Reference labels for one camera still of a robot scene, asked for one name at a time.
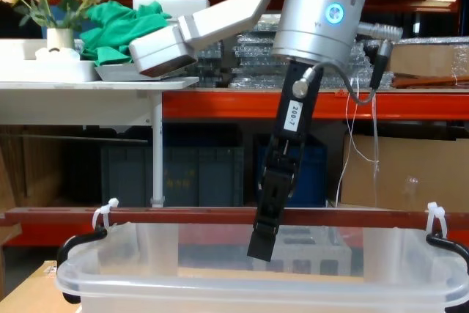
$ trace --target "plastic bin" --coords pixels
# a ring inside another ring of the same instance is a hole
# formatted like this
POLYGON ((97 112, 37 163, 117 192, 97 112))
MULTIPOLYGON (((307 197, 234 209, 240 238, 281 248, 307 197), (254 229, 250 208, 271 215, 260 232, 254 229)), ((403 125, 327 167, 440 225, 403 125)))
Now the plastic bin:
MULTIPOLYGON (((260 191, 257 182, 264 163, 264 156, 267 150, 269 137, 265 135, 257 136, 254 145, 256 153, 256 178, 255 194, 257 199, 260 191)), ((299 148, 292 148, 291 154, 298 155, 299 148)), ((313 136, 308 137, 308 141, 303 153, 303 160, 300 166, 300 176, 296 185, 296 190, 288 200, 287 207, 324 207, 327 197, 327 172, 328 172, 328 149, 316 140, 313 136)))
POLYGON ((426 244, 420 230, 356 229, 365 232, 364 264, 349 272, 364 275, 353 277, 311 274, 295 257, 294 241, 285 254, 296 265, 280 270, 242 254, 235 266, 223 261, 229 235, 207 247, 210 261, 178 241, 188 229, 209 234, 214 227, 232 234, 251 225, 120 225, 104 240, 74 248, 57 286, 81 296, 83 313, 442 313, 469 299, 465 262, 426 244))
MULTIPOLYGON (((166 147, 163 150, 165 207, 243 205, 242 147, 166 147)), ((104 147, 101 151, 103 204, 116 197, 122 207, 149 207, 152 148, 104 147)))

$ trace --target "metal shelving rack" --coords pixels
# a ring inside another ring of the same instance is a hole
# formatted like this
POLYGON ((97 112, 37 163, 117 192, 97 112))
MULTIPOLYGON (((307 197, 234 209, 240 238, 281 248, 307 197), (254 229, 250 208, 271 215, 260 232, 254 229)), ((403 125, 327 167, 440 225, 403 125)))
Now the metal shelving rack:
MULTIPOLYGON (((118 1, 128 3, 131 0, 118 1)), ((223 0, 210 1, 214 4, 223 0)), ((273 8, 280 9, 282 2, 283 0, 272 0, 273 8)), ((464 2, 465 0, 367 0, 365 11, 446 12, 455 14, 457 19, 459 19, 462 18, 460 16, 461 13, 465 13, 464 2)), ((31 87, 27 89, 24 87, 12 89, 12 87, 0 86, 0 95, 4 97, 4 99, 0 100, 0 122, 8 124, 52 123, 49 121, 45 122, 44 117, 41 119, 41 122, 39 122, 39 119, 35 119, 34 113, 37 114, 37 108, 23 106, 22 102, 24 100, 21 100, 21 97, 34 95, 37 104, 43 104, 41 102, 50 99, 50 97, 60 99, 63 91, 63 87, 62 90, 55 90, 32 89, 31 87)), ((85 89, 68 90, 68 92, 73 92, 72 94, 76 96, 77 102, 80 99, 79 95, 89 97, 95 94, 92 90, 87 91, 85 89)), ((109 97, 111 95, 117 97, 126 93, 116 93, 114 91, 103 94, 109 95, 109 97)), ((132 99, 129 102, 131 101, 132 104, 141 108, 144 105, 148 108, 147 100, 140 99, 140 94, 136 93, 135 90, 133 90, 132 95, 132 99)), ((273 118, 279 98, 279 91, 249 92, 230 89, 190 89, 166 92, 163 94, 163 117, 176 119, 273 118)), ((314 117, 320 119, 343 119, 346 102, 347 96, 342 91, 321 92, 314 117)), ((469 91, 463 89, 439 91, 406 89, 381 92, 378 94, 377 115, 379 119, 469 119, 469 91)), ((359 119, 370 119, 371 116, 370 107, 365 106, 358 109, 357 117, 359 119)), ((75 118, 77 118, 75 119, 77 123, 81 123, 78 116, 75 118)), ((151 123, 151 119, 144 114, 138 115, 137 120, 135 122, 136 125, 148 125, 151 123)), ((23 226, 23 235, 17 237, 11 244, 58 245, 71 235, 88 231, 89 227, 89 221, 82 224, 64 224, 60 228, 56 224, 25 224, 23 226)))

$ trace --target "orange shelf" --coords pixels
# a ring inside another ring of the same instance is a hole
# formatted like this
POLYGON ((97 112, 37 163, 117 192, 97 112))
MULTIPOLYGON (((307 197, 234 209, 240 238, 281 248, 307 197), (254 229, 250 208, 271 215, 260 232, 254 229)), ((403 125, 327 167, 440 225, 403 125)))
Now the orange shelf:
MULTIPOLYGON (((276 116, 280 92, 187 90, 163 94, 165 118, 267 118, 276 116)), ((313 117, 344 119, 347 95, 320 93, 313 117)), ((350 100, 349 115, 355 104, 350 100)), ((372 107, 359 106, 357 119, 371 119, 372 107)), ((468 120, 469 93, 378 93, 377 117, 387 120, 468 120)))

